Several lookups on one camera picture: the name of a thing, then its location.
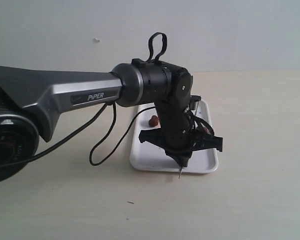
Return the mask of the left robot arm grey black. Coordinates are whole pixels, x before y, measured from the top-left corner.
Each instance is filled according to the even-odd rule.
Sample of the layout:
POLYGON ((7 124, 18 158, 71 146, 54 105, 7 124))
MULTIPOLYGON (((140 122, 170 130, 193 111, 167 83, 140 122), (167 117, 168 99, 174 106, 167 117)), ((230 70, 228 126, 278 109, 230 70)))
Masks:
POLYGON ((160 128, 142 130, 148 142, 184 168, 195 151, 223 150, 223 139, 194 115, 199 96, 191 95, 193 76, 184 67, 159 60, 133 59, 111 72, 30 70, 0 66, 0 182, 45 155, 61 114, 102 104, 153 104, 160 128))

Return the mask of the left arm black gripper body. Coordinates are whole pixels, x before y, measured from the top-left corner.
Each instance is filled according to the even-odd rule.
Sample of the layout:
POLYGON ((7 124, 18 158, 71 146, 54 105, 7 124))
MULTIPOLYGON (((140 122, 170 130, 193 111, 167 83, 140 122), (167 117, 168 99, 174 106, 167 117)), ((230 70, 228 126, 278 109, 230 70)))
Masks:
POLYGON ((210 124, 193 114, 189 103, 190 98, 182 101, 155 101, 154 107, 160 127, 141 130, 139 141, 151 143, 165 152, 192 153, 206 149, 222 152, 223 138, 215 136, 210 124), (210 134, 207 134, 203 127, 208 128, 210 134))

